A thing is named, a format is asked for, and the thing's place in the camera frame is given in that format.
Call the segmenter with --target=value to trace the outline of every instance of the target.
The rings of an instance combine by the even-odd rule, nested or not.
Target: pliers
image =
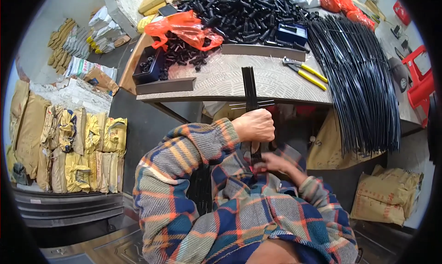
[[[300,70],[300,68],[305,69],[306,71],[310,72],[311,74],[316,75],[319,79],[321,79],[322,81],[324,81],[325,83],[328,83],[329,81],[327,80],[327,78],[325,78],[323,75],[321,75],[319,72],[317,72],[316,70],[314,70],[313,68],[307,66],[305,63],[303,62],[299,62],[299,61],[295,61],[292,59],[289,59],[287,57],[284,57],[284,59],[282,59],[282,63],[288,67],[290,67],[291,69],[293,69],[296,73],[298,73],[299,75],[301,75],[303,78],[307,79],[309,82],[317,85],[318,87],[320,87],[322,90],[327,90],[327,88],[325,87],[325,85],[323,85],[322,83],[320,83],[319,81],[315,80],[314,78],[312,78],[310,75],[308,75],[307,73],[303,72],[302,70]]]

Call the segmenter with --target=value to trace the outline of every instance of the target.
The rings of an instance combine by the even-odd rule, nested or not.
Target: yellow handle
[[[303,72],[303,71],[298,71],[298,74],[301,75],[302,77],[304,77],[305,79],[307,79],[309,82],[317,85],[318,87],[322,88],[323,90],[327,90],[327,88],[325,87],[325,85],[319,83],[318,81],[316,81],[315,79],[313,79],[310,75],[308,75],[307,73]]]
[[[305,64],[302,64],[301,67],[302,67],[303,69],[305,69],[306,71],[310,72],[311,74],[316,75],[319,79],[323,80],[324,82],[326,82],[326,83],[329,82],[329,81],[327,80],[327,78],[325,78],[324,76],[322,76],[319,72],[317,72],[317,71],[314,70],[313,68],[311,68],[311,67],[309,67],[309,66],[307,66],[307,65],[305,65]]]

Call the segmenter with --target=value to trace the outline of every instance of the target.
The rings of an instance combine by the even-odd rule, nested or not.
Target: red chair
[[[421,45],[402,60],[402,63],[410,69],[413,81],[413,86],[407,91],[408,101],[413,109],[422,106],[423,111],[427,116],[422,120],[422,128],[425,128],[427,125],[428,110],[430,109],[430,94],[434,92],[433,72],[430,68],[424,75],[422,75],[414,62],[414,59],[426,51],[425,46]]]

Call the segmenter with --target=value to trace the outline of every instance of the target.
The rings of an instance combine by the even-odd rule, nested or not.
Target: plaid shirt
[[[245,262],[261,242],[279,238],[293,243],[302,262],[316,255],[323,262],[353,263],[358,247],[348,213],[322,180],[310,176],[298,198],[293,185],[273,174],[253,177],[236,153],[238,144],[228,119],[192,123],[170,131],[141,159],[133,195],[144,258],[149,263]],[[293,148],[278,153],[305,169]],[[199,217],[186,191],[202,163],[217,166],[213,212]]]

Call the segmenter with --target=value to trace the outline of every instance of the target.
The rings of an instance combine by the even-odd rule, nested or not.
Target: table
[[[119,83],[120,87],[135,95],[132,73],[141,52],[152,43],[152,37],[146,34],[141,35]],[[329,89],[323,91],[308,82],[290,68],[284,66],[281,58],[223,55],[221,51],[217,51],[211,54],[206,61],[207,65],[201,66],[200,72],[196,72],[193,66],[179,67],[176,64],[169,69],[169,77],[172,79],[196,77],[193,91],[137,95],[137,100],[152,104],[152,106],[182,123],[189,123],[185,118],[164,106],[161,102],[245,101],[241,67],[253,67],[256,94],[259,99],[274,99],[276,103],[302,103],[332,107],[333,101]],[[312,53],[307,54],[305,63],[322,73]],[[398,101],[402,102],[399,104],[401,119],[420,124],[421,118],[419,113],[408,104],[407,93],[402,93]]]

